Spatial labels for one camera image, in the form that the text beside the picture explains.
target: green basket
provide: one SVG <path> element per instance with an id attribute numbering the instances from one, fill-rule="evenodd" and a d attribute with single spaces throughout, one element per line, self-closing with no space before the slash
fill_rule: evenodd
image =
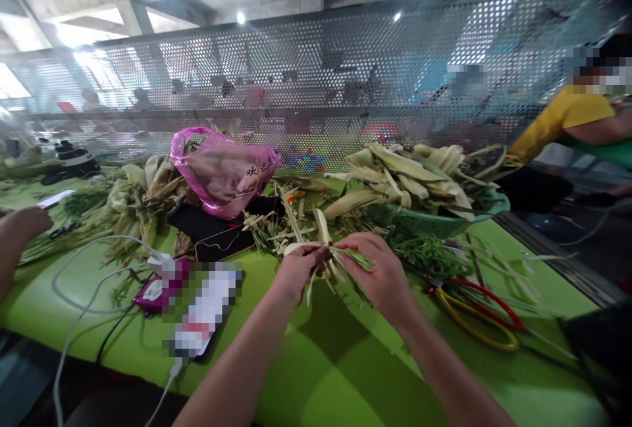
<path id="1" fill-rule="evenodd" d="M 462 233 L 468 226 L 489 220 L 494 215 L 509 211 L 509 200 L 502 194 L 494 190 L 488 190 L 486 196 L 494 202 L 493 206 L 486 210 L 488 214 L 480 214 L 476 216 L 473 222 L 469 222 L 462 218 L 451 218 L 449 216 L 435 216 L 427 213 L 419 213 L 407 209 L 400 209 L 395 216 L 396 206 L 392 203 L 385 205 L 370 205 L 365 208 L 366 215 L 377 224 L 388 225 L 394 224 L 397 228 L 401 228 L 413 234 L 432 234 L 438 238 L 452 238 Z"/>

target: scissors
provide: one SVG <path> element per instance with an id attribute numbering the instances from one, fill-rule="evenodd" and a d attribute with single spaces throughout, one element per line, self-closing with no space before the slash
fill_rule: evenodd
<path id="1" fill-rule="evenodd" d="M 67 226 L 68 221 L 66 221 L 61 228 L 57 228 L 54 232 L 49 236 L 50 239 L 57 239 L 64 236 L 66 233 L 70 233 L 75 231 L 77 228 L 81 226 L 79 222 L 72 222 Z"/>
<path id="2" fill-rule="evenodd" d="M 513 352 L 513 351 L 517 351 L 520 348 L 520 343 L 518 342 L 518 339 L 515 337 L 515 335 L 512 333 L 512 330 L 525 332 L 526 328 L 522 324 L 522 321 L 520 320 L 520 318 L 511 309 L 511 307 L 505 304 L 505 302 L 503 302 L 503 300 L 499 298 L 497 295 L 493 294 L 493 292 L 489 291 L 483 286 L 479 286 L 478 284 L 474 284 L 473 282 L 470 282 L 468 280 L 442 279 L 435 276 L 430 276 L 424 272 L 418 273 L 418 274 L 420 275 L 420 277 L 422 277 L 424 280 L 430 283 L 431 287 L 427 290 L 427 292 L 429 294 L 436 295 L 437 299 L 439 300 L 439 303 L 444 307 L 444 309 L 448 311 L 448 314 L 468 334 L 472 335 L 474 338 L 484 343 L 485 345 L 491 348 L 500 350 L 500 351 Z M 444 291 L 444 287 L 447 287 L 447 286 L 454 286 L 454 289 L 456 289 L 459 294 L 468 298 L 468 300 L 470 300 L 470 302 L 474 304 L 474 307 L 470 307 L 467 303 L 461 302 L 460 300 L 452 297 L 451 295 L 448 295 Z M 507 315 L 509 315 L 509 318 L 512 320 L 512 323 L 506 322 L 505 320 L 500 318 L 498 315 L 494 314 L 488 308 L 482 306 L 479 303 L 472 301 L 466 294 L 464 294 L 465 291 L 462 290 L 462 287 L 474 289 L 478 292 L 481 292 L 483 295 L 486 295 L 490 299 L 492 299 L 494 302 L 500 305 L 500 307 L 505 312 L 507 312 Z M 458 307 L 459 309 L 477 318 L 480 318 L 483 322 L 487 323 L 488 325 L 491 325 L 499 329 L 507 337 L 508 342 L 499 343 L 497 341 L 494 341 L 486 337 L 482 333 L 477 332 L 461 318 L 461 316 L 456 312 L 456 310 L 454 310 L 453 307 Z"/>

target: metal mesh railing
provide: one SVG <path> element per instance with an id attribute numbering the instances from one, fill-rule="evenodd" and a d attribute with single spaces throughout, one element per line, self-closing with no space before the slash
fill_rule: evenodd
<path id="1" fill-rule="evenodd" d="M 623 16 L 617 0 L 379 3 L 3 57 L 30 96 L 0 101 L 5 129 L 106 162 L 207 126 L 280 148 L 282 170 L 336 172 L 372 139 L 511 143 Z"/>

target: table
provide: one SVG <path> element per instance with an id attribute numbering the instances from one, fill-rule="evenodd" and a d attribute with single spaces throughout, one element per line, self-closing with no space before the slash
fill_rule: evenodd
<path id="1" fill-rule="evenodd" d="M 67 184 L 58 184 L 56 188 L 64 185 Z M 69 187 L 81 185 L 74 183 Z M 23 189 L 0 195 L 0 206 L 19 208 L 32 203 L 35 199 Z M 526 251 L 491 220 L 473 227 L 473 233 L 493 244 L 509 260 Z M 159 235 L 157 248 L 172 254 L 174 239 L 175 231 L 165 228 Z M 73 300 L 85 305 L 97 282 L 116 269 L 113 266 L 99 269 L 104 251 L 104 245 L 89 248 L 61 277 L 60 288 Z M 52 277 L 65 258 L 51 257 L 20 269 L 0 306 L 2 326 L 58 351 L 79 315 L 78 310 L 51 291 Z M 175 392 L 190 395 L 195 390 L 274 278 L 276 260 L 270 256 L 262 257 L 252 250 L 234 257 L 234 261 L 241 262 L 246 272 L 242 294 L 205 363 L 183 370 L 172 387 Z M 538 263 L 534 268 L 533 280 L 542 293 L 543 307 L 565 316 L 595 309 L 549 266 Z M 512 293 L 501 275 L 488 270 L 485 278 L 496 293 Z M 461 330 L 434 298 L 421 291 L 419 280 L 410 276 L 409 281 L 423 312 L 517 425 L 575 427 L 584 424 L 587 418 L 602 415 L 586 383 L 528 353 L 501 353 L 484 346 Z M 120 280 L 104 284 L 95 309 L 112 308 L 107 294 L 118 283 Z M 131 288 L 130 296 L 136 290 Z M 324 281 L 316 282 L 311 308 L 303 304 L 294 311 L 285 340 L 270 368 L 256 422 L 264 426 L 445 425 L 436 399 L 394 329 L 379 313 L 361 306 L 354 293 L 344 289 L 340 292 L 344 298 L 335 297 Z M 552 317 L 518 313 L 528 325 L 565 345 Z M 117 314 L 87 314 L 75 332 L 70 356 L 94 361 L 104 337 L 118 318 Z M 163 340 L 168 338 L 170 329 L 161 317 L 147 320 L 134 309 L 111 337 L 103 364 L 164 386 L 172 366 L 172 359 L 163 349 Z M 534 339 L 529 342 L 554 354 Z"/>

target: plastic bag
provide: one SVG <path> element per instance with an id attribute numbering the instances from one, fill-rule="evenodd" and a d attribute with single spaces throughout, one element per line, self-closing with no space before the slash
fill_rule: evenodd
<path id="1" fill-rule="evenodd" d="M 185 155 L 184 148 L 194 134 L 208 137 Z M 208 128 L 186 128 L 173 137 L 170 158 L 199 196 L 204 211 L 232 220 L 263 193 L 281 154 L 272 147 L 243 144 Z"/>

